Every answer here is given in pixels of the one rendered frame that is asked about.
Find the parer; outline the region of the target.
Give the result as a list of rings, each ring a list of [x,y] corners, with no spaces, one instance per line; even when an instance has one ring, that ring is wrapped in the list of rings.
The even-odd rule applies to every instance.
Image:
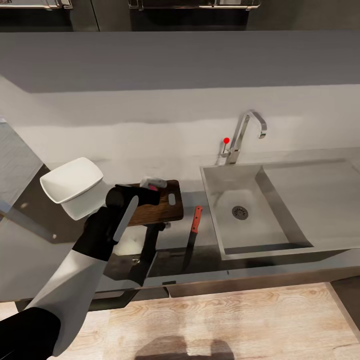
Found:
[[[200,223],[202,210],[203,210],[202,206],[196,207],[193,222],[192,222],[192,227],[191,227],[191,231],[190,231],[190,235],[189,235],[189,239],[188,239],[188,243],[187,243],[187,248],[186,248],[186,252],[185,252],[185,256],[184,256],[184,260],[183,260],[183,265],[182,265],[182,270],[181,270],[182,273],[188,267],[191,257],[192,257],[196,236],[198,234],[198,225]]]

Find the cutting board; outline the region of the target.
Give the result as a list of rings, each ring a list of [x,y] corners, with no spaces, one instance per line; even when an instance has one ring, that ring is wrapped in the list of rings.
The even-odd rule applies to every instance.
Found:
[[[129,224],[146,223],[170,219],[179,219],[184,216],[184,208],[182,203],[180,185],[177,180],[165,180],[166,188],[158,187],[157,192],[161,192],[159,205],[145,204],[137,206],[131,217]],[[141,183],[125,184],[132,187],[140,187]],[[169,204],[170,191],[174,192],[175,205]]]

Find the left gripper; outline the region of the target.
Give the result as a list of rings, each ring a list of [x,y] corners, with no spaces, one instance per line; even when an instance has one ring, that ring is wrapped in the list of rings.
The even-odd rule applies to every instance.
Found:
[[[144,202],[143,202],[142,206],[147,205],[147,204],[154,205],[154,206],[159,205],[160,197],[161,197],[160,191],[155,191],[155,190],[147,189],[144,187],[139,187],[139,189],[142,190],[144,193]]]

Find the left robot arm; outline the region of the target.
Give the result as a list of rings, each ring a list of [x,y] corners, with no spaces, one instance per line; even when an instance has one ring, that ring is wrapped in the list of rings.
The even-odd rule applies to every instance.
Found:
[[[41,291],[20,313],[0,321],[0,360],[47,360],[60,356],[80,332],[113,246],[139,206],[158,206],[166,188],[160,178],[115,184],[84,225],[70,253]]]

